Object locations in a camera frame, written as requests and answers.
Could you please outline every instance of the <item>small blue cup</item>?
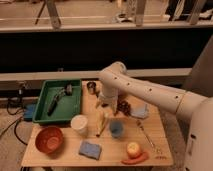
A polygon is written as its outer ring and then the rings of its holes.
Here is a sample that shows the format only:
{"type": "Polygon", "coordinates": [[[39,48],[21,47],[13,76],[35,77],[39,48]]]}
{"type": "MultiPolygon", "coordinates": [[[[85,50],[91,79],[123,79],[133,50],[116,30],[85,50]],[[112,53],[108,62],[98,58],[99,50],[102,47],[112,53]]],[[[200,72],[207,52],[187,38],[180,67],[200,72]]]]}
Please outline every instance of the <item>small blue cup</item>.
{"type": "Polygon", "coordinates": [[[118,120],[110,121],[109,130],[110,130],[111,136],[113,138],[121,137],[121,135],[123,133],[123,124],[122,124],[122,122],[118,121],[118,120]]]}

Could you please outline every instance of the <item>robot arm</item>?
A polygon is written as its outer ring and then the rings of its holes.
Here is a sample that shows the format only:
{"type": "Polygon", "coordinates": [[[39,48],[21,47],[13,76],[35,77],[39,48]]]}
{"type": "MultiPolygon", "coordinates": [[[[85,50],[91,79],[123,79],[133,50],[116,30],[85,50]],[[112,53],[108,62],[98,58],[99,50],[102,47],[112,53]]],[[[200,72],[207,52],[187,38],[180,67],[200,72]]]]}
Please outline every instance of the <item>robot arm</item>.
{"type": "Polygon", "coordinates": [[[125,73],[124,64],[115,62],[99,74],[102,83],[99,99],[103,103],[110,104],[114,112],[116,112],[118,91],[122,90],[177,114],[181,120],[190,123],[192,113],[206,99],[204,96],[185,90],[130,78],[125,73]]]}
{"type": "Polygon", "coordinates": [[[213,98],[133,79],[125,73],[126,67],[121,62],[115,62],[100,72],[102,89],[99,103],[109,104],[116,112],[118,93],[121,90],[176,114],[179,119],[190,124],[184,171],[211,171],[213,98]]]}

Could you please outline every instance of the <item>white cup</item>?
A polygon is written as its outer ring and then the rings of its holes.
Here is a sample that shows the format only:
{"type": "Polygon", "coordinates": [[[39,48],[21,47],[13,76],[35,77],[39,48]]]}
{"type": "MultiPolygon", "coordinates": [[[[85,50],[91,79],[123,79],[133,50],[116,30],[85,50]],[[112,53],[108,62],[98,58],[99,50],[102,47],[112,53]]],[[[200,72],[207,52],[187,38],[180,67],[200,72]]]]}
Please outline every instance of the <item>white cup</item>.
{"type": "Polygon", "coordinates": [[[79,135],[86,137],[88,132],[88,119],[84,115],[76,115],[71,120],[71,127],[79,135]]]}

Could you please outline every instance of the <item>green dish rack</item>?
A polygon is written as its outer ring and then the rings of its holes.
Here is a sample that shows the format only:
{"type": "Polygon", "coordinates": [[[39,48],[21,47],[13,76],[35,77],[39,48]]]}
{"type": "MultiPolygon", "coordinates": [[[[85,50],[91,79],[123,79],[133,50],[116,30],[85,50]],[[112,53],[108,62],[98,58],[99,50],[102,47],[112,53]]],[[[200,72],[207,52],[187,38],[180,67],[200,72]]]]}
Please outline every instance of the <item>green dish rack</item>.
{"type": "Polygon", "coordinates": [[[47,80],[43,83],[33,122],[40,125],[68,123],[81,112],[82,82],[80,79],[47,80]],[[72,85],[72,94],[60,98],[53,113],[48,116],[48,108],[54,98],[66,85],[72,85]]]}

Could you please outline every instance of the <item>red bowl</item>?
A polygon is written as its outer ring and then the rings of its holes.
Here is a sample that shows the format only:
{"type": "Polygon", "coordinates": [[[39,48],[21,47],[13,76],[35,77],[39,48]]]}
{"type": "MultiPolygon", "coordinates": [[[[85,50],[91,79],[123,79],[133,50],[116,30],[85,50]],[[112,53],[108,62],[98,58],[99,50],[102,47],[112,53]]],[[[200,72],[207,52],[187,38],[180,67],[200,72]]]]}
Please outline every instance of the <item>red bowl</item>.
{"type": "Polygon", "coordinates": [[[54,152],[63,142],[63,134],[59,127],[48,126],[36,136],[36,148],[46,154],[54,152]]]}

